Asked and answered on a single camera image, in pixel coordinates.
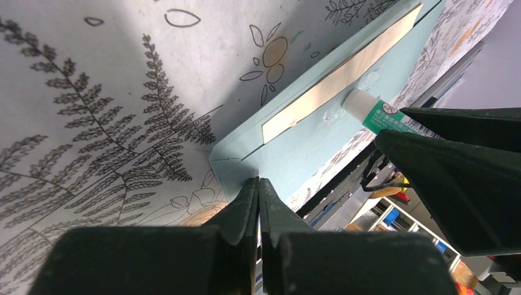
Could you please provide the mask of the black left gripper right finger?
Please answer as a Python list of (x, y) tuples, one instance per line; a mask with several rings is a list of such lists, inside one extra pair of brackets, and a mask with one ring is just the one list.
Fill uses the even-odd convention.
[(411, 232), (318, 231), (259, 181), (267, 294), (456, 294), (429, 239)]

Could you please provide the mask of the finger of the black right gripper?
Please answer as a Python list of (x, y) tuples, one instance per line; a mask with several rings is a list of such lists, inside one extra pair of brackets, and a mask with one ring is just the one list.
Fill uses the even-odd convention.
[(520, 108), (402, 108), (442, 138), (509, 152), (520, 152)]
[(520, 253), (520, 154), (392, 130), (375, 138), (465, 256)]

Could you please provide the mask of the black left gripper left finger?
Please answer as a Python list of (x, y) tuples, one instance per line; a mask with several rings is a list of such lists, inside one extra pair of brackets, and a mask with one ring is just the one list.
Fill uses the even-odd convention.
[(259, 178), (198, 227), (78, 227), (30, 294), (253, 294)]

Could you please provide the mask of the small glue stick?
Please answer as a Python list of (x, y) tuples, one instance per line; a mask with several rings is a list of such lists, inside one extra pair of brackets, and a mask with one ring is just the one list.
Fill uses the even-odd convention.
[(374, 134), (382, 130), (413, 133), (429, 138), (441, 138), (418, 121), (404, 114), (380, 97), (354, 88), (344, 99), (342, 108)]

